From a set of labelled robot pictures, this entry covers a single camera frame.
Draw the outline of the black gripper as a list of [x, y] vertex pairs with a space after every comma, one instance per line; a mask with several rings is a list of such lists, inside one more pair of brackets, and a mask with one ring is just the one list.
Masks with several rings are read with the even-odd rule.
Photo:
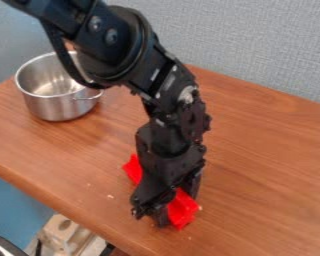
[[197, 198], [207, 147], [200, 143], [179, 154], [161, 155], [152, 149], [149, 125], [136, 133], [136, 149], [143, 178], [131, 196], [132, 215], [136, 219], [151, 216], [160, 228], [171, 224], [168, 203], [173, 200], [179, 188]]

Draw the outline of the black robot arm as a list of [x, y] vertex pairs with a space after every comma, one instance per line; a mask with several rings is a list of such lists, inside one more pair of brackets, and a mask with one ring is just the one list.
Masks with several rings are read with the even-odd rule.
[[36, 18], [68, 74], [92, 89], [125, 86], [141, 98], [149, 121], [139, 128], [141, 179], [132, 215], [171, 223], [177, 191], [195, 197], [205, 166], [211, 116], [196, 78], [161, 45], [140, 11], [104, 0], [1, 0]]

